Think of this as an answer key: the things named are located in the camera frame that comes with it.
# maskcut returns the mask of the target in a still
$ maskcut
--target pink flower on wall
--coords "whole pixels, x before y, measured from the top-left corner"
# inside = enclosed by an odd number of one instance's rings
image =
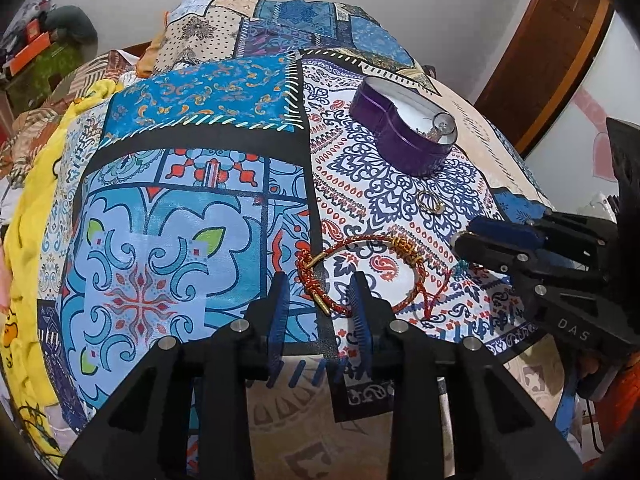
[[[580,108],[599,132],[593,141],[593,176],[615,182],[617,179],[613,175],[606,111],[583,87],[578,88],[572,102]]]

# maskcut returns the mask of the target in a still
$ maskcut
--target red bracelet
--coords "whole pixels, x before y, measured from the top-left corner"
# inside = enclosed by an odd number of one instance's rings
[[[326,257],[335,253],[335,251],[340,250],[348,244],[365,242],[369,240],[373,240],[376,242],[386,242],[390,245],[390,248],[395,250],[396,254],[400,258],[402,258],[402,260],[404,260],[407,265],[409,265],[409,267],[416,270],[417,278],[415,280],[414,288],[412,288],[411,292],[409,292],[409,295],[404,298],[404,300],[393,307],[394,314],[397,314],[402,309],[411,304],[411,302],[418,296],[418,294],[422,294],[425,300],[424,319],[428,320],[431,317],[431,311],[433,310],[433,306],[437,301],[440,293],[447,287],[447,283],[449,282],[449,277],[451,275],[451,270],[449,269],[446,272],[444,282],[442,283],[442,286],[437,291],[437,293],[428,293],[424,288],[424,280],[427,275],[424,269],[424,258],[416,250],[415,244],[402,237],[391,237],[385,235],[352,236],[345,238],[343,241],[338,242],[337,244],[332,245],[317,256],[311,256],[311,254],[307,250],[299,251],[298,257],[296,259],[296,267],[298,268],[300,282],[305,287],[305,292],[313,298],[318,308],[322,310],[322,312],[324,312],[326,316],[330,317],[331,311],[333,310],[334,312],[342,314],[343,316],[351,317],[350,309],[335,303],[335,301],[332,300],[324,290],[322,290],[320,282],[314,275],[313,267],[316,263],[324,260]],[[431,301],[429,302],[429,304],[427,304],[428,297],[431,297]]]

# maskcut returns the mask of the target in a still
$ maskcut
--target bed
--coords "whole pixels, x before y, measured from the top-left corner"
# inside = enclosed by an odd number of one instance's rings
[[[256,478],[385,478],[393,385],[363,373],[353,321],[324,316],[294,265],[298,251],[365,233],[407,238],[424,255],[438,301],[428,318],[421,296],[398,316],[437,338],[480,338],[567,436],[574,357],[523,319],[506,276],[445,278],[457,264],[449,239],[476,215],[525,222],[550,204],[500,131],[373,17],[332,2],[184,0],[135,68],[117,65],[41,143],[4,242],[4,404],[50,471],[159,337],[210,335],[283,271],[285,355],[267,383],[247,387]],[[350,118],[367,75],[455,118],[457,145],[432,177],[392,168]],[[418,206],[421,190],[442,214]],[[318,276],[347,305],[356,270],[392,304],[414,282],[372,242]],[[328,362],[344,373],[328,380]],[[195,384],[194,476],[199,397]]]

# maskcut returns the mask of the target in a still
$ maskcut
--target ring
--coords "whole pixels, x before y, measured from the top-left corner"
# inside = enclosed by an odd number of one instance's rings
[[[435,206],[429,206],[423,199],[424,197],[431,197],[435,201]],[[432,215],[440,215],[444,212],[444,202],[433,192],[423,189],[418,192],[415,197],[415,201],[418,203],[418,208],[423,213],[430,213]]]

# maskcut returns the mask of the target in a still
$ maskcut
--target yellow blanket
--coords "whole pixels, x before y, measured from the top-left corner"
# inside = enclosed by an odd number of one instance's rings
[[[4,238],[6,270],[13,274],[13,280],[0,345],[2,366],[27,431],[41,452],[56,464],[62,457],[43,411],[45,406],[56,404],[58,399],[45,369],[36,316],[40,246],[57,181],[54,165],[62,156],[66,130],[71,121],[121,89],[122,86],[114,81],[103,79],[89,88],[87,97],[71,103],[60,125],[34,161]]]

